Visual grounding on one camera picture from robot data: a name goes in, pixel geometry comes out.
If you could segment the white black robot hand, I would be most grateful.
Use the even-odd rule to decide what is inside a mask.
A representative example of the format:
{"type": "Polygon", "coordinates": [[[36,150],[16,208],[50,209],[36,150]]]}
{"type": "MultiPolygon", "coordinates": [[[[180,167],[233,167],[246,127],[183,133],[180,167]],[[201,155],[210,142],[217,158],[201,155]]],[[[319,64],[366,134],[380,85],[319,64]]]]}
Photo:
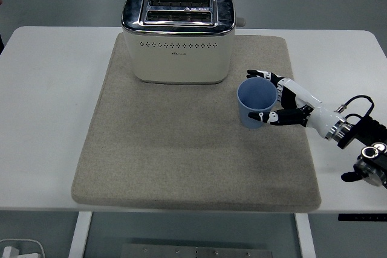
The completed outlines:
{"type": "Polygon", "coordinates": [[[265,113],[249,113],[251,119],[275,126],[299,124],[315,129],[326,139],[340,137],[340,131],[345,128],[344,117],[328,110],[325,105],[294,80],[279,76],[268,71],[250,69],[247,78],[266,79],[276,88],[277,101],[281,109],[265,113]]]}

